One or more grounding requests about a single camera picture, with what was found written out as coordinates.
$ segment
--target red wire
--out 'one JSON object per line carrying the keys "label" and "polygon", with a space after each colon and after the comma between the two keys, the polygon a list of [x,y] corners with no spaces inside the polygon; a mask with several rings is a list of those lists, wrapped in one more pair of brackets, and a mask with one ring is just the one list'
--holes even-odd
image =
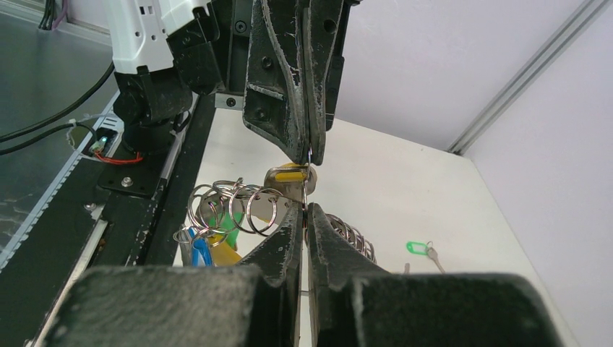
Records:
{"label": "red wire", "polygon": [[96,158],[100,159],[101,162],[109,163],[109,164],[113,164],[113,165],[135,164],[135,163],[141,162],[142,159],[143,159],[143,157],[140,156],[139,152],[136,153],[136,158],[135,159],[126,159],[126,160],[120,160],[120,159],[113,159],[113,158],[103,157],[102,155],[100,155],[100,152],[95,152],[94,154],[95,154]]}

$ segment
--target white wall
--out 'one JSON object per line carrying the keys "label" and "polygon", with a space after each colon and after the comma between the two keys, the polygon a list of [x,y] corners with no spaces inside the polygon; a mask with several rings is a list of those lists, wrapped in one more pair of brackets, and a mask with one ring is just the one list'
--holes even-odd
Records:
{"label": "white wall", "polygon": [[108,30],[104,13],[104,1],[110,0],[70,0],[68,15],[71,22],[92,25]]}
{"label": "white wall", "polygon": [[613,7],[467,153],[582,346],[613,346]]}
{"label": "white wall", "polygon": [[[338,118],[446,149],[581,2],[364,0],[349,18]],[[101,0],[70,6],[107,27]]]}

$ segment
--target plastic key tag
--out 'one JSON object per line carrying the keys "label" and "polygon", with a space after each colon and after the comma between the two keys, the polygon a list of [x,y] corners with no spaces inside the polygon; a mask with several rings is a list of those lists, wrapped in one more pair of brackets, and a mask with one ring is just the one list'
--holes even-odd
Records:
{"label": "plastic key tag", "polygon": [[406,249],[413,254],[428,255],[428,245],[421,242],[409,241],[406,243]]}

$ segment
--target silver key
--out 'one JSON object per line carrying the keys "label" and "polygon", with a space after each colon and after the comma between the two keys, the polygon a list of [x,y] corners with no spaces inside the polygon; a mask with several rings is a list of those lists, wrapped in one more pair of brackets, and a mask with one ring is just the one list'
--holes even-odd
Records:
{"label": "silver key", "polygon": [[436,250],[434,250],[434,248],[432,247],[428,247],[428,249],[426,249],[426,253],[428,253],[428,258],[432,259],[432,261],[437,265],[437,267],[439,268],[439,271],[441,273],[445,273],[445,270],[443,270],[440,262],[439,262],[439,255],[437,253]]}

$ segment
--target black cable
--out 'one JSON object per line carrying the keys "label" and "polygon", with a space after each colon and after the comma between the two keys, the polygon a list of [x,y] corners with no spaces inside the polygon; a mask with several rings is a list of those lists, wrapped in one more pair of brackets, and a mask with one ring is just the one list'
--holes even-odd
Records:
{"label": "black cable", "polygon": [[38,29],[51,30],[53,21],[56,15],[56,2],[55,0],[47,0],[45,2],[45,11],[43,12],[43,19],[38,25]]}
{"label": "black cable", "polygon": [[90,127],[89,125],[86,125],[86,124],[83,124],[83,123],[74,123],[74,124],[68,123],[68,124],[59,125],[59,126],[57,126],[55,128],[51,128],[51,129],[47,130],[46,132],[43,132],[41,134],[38,134],[38,135],[34,136],[33,138],[29,139],[26,142],[18,144],[17,146],[13,146],[13,147],[7,148],[6,150],[0,150],[0,155],[5,155],[5,154],[9,154],[9,153],[13,153],[15,151],[21,150],[23,148],[26,148],[27,146],[35,144],[38,141],[41,141],[42,139],[44,139],[45,137],[47,137],[49,135],[55,134],[56,132],[59,132],[59,131],[61,131],[63,129],[68,129],[68,128],[72,128],[72,127],[86,128],[89,132],[92,133],[94,142],[98,141],[98,136],[96,135],[95,130],[92,127]]}
{"label": "black cable", "polygon": [[181,121],[181,114],[176,115],[174,119],[174,123],[173,123],[174,132],[177,134],[179,132],[182,132],[183,129],[187,127],[187,124],[189,123],[190,120],[192,120],[192,112],[190,111],[187,111],[187,117],[185,117],[185,120],[183,121],[183,123],[179,123]]}
{"label": "black cable", "polygon": [[12,140],[15,137],[20,137],[20,136],[29,134],[36,130],[39,130],[40,128],[45,127],[69,115],[71,112],[76,110],[79,106],[81,106],[87,99],[89,99],[95,92],[97,92],[98,89],[100,89],[100,87],[102,87],[104,82],[106,82],[106,80],[108,80],[108,78],[111,76],[114,69],[115,69],[115,65],[113,65],[113,63],[111,62],[111,65],[108,66],[108,69],[104,72],[104,75],[102,75],[102,77],[87,92],[85,92],[85,94],[83,94],[80,98],[78,98],[77,101],[73,102],[72,105],[66,107],[65,109],[61,110],[60,112],[54,114],[53,116],[47,119],[39,121],[38,123],[35,123],[33,125],[30,125],[20,130],[17,130],[16,132],[12,132],[10,134],[4,134],[0,136],[0,143],[6,142],[8,140]]}

